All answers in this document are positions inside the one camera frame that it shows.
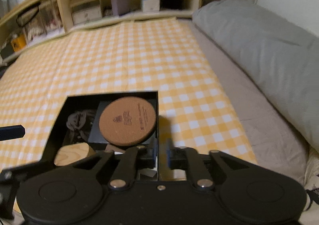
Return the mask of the light wooden block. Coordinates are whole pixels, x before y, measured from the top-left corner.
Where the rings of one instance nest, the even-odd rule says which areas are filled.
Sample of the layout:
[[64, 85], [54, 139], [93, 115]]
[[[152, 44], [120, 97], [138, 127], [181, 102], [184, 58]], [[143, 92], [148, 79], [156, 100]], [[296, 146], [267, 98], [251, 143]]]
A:
[[95, 153], [95, 150], [87, 143], [70, 144], [59, 149], [54, 164], [56, 166], [67, 166], [86, 157], [95, 155]]

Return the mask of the large black box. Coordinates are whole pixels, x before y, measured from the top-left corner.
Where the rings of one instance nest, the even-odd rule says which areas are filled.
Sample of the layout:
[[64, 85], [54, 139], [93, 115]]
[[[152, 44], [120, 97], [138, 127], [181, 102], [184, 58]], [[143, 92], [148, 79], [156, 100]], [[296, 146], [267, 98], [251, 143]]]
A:
[[155, 139], [159, 178], [159, 94], [131, 91], [69, 96], [50, 137], [53, 159], [60, 148], [70, 144], [85, 142], [96, 152], [112, 149], [120, 153]]

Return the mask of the beige bed sheet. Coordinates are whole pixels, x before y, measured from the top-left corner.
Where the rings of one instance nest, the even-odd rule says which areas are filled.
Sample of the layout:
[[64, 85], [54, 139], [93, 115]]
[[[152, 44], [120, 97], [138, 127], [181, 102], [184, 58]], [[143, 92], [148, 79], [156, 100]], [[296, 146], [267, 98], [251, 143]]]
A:
[[270, 104], [255, 83], [191, 20], [179, 20], [194, 35], [231, 101], [257, 164], [289, 176], [307, 189], [318, 187], [318, 153]]

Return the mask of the yellow checkered cloth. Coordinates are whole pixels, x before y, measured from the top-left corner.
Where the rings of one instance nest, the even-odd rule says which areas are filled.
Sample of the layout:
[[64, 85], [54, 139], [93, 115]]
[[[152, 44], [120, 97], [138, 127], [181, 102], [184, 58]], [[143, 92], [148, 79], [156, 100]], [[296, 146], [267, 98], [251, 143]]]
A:
[[34, 162], [71, 95], [159, 93], [160, 145], [172, 138], [256, 163], [233, 106], [189, 27], [175, 18], [75, 31], [27, 49], [1, 78], [1, 125], [22, 139], [1, 143], [1, 168]]

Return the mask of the grey pillow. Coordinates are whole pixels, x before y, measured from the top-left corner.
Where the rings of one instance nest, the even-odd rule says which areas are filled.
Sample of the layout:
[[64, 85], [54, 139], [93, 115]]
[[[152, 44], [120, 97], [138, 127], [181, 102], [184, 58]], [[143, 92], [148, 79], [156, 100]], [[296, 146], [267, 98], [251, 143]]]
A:
[[211, 2], [192, 21], [317, 149], [317, 36], [248, 0]]

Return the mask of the yellow box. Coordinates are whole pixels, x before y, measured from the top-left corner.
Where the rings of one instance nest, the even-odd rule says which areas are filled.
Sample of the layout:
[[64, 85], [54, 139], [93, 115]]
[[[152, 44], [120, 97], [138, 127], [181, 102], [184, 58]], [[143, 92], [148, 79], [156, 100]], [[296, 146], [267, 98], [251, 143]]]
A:
[[24, 47], [27, 46], [25, 37], [23, 34], [15, 37], [14, 39], [11, 40], [11, 45], [14, 50], [14, 52], [18, 52], [22, 50]]

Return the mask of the white tissue box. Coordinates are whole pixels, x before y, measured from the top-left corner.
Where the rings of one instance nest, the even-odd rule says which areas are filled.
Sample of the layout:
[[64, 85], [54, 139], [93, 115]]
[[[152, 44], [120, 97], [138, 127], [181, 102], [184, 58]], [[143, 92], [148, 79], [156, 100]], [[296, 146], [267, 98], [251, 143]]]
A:
[[143, 12], [159, 11], [160, 0], [141, 0], [141, 9]]

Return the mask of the purple box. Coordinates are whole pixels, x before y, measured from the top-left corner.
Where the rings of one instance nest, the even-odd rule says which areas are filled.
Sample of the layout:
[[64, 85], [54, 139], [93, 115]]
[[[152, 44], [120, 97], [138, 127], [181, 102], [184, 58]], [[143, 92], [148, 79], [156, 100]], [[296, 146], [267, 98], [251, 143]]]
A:
[[111, 7], [115, 16], [122, 16], [130, 11], [129, 0], [111, 0]]

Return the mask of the small wooden drawer organizer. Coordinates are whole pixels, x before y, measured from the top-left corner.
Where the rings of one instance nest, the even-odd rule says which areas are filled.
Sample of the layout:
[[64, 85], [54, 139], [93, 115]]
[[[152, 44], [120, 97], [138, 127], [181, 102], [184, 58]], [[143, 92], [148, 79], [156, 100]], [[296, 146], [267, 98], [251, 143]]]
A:
[[74, 25], [102, 18], [100, 0], [70, 0], [70, 9]]

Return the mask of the clear doll display case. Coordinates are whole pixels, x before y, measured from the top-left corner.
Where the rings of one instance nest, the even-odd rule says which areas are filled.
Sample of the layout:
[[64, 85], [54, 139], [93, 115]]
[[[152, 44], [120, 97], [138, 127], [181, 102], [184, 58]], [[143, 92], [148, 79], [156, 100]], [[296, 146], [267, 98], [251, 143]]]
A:
[[16, 23], [22, 28], [28, 43], [63, 28], [57, 0], [37, 2], [27, 7], [18, 14]]

